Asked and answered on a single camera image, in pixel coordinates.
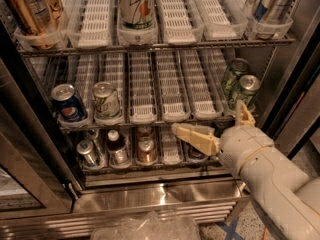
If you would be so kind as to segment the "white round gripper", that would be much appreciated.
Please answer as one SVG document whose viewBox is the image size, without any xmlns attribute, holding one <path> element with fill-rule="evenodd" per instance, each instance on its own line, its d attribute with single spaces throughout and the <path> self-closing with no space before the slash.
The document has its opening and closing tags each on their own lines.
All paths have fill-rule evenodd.
<svg viewBox="0 0 320 240">
<path fill-rule="evenodd" d="M 237 177 L 249 157 L 266 147 L 274 145 L 273 140 L 259 128 L 245 103 L 236 103 L 236 126 L 226 129 L 220 140 L 214 135 L 215 129 L 209 126 L 173 123 L 172 133 L 207 156 L 218 154 L 219 162 Z"/>
</svg>

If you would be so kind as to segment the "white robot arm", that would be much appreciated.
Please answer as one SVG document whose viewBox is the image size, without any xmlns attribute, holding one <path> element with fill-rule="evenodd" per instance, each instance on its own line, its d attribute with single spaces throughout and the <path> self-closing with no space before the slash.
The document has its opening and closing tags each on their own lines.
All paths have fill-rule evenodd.
<svg viewBox="0 0 320 240">
<path fill-rule="evenodd" d="M 319 180 L 310 178 L 255 126 L 244 102 L 235 125 L 220 137 L 208 126 L 174 123 L 173 134 L 207 156 L 215 155 L 248 186 L 261 220 L 278 240 L 320 240 Z"/>
</svg>

